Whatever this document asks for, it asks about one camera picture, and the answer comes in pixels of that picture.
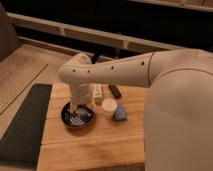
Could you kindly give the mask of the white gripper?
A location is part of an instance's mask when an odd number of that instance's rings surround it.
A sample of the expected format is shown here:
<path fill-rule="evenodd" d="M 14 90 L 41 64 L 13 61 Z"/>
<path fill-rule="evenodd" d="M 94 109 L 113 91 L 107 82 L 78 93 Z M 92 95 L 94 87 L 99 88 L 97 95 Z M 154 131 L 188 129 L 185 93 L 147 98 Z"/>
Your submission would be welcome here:
<path fill-rule="evenodd" d="M 92 90 L 89 84 L 70 85 L 70 99 L 75 105 L 86 105 L 92 101 Z"/>

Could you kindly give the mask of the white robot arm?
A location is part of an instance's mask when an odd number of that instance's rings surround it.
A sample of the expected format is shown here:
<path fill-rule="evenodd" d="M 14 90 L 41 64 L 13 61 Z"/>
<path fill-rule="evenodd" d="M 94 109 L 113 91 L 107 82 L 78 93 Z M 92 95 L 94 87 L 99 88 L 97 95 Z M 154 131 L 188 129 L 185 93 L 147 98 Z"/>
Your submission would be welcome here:
<path fill-rule="evenodd" d="M 146 171 L 213 171 L 213 53 L 159 51 L 93 64 L 79 53 L 59 69 L 71 101 L 88 104 L 90 83 L 145 87 Z"/>

